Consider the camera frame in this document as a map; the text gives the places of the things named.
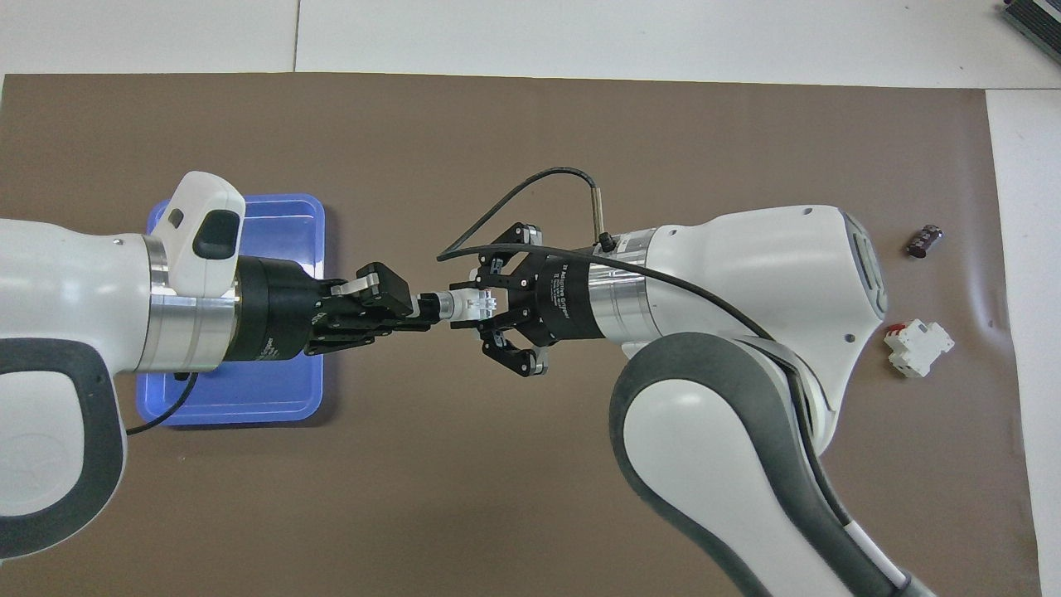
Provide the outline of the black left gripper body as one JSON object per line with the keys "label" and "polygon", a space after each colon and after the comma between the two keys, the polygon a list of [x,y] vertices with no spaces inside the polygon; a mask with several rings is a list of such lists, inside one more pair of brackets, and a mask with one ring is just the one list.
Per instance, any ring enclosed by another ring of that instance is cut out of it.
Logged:
{"label": "black left gripper body", "polygon": [[325,302],[344,279],[314,279],[294,261],[240,257],[236,260],[234,336],[229,362],[284,362],[365,345],[364,333],[330,328]]}

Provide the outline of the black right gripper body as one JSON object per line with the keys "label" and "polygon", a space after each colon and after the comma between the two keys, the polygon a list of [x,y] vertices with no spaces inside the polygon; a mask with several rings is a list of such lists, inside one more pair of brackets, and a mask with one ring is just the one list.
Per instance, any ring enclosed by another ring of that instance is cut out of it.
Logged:
{"label": "black right gripper body", "polygon": [[518,267],[518,332],[530,343],[599,339],[589,296],[589,264],[555,254],[530,254]]}

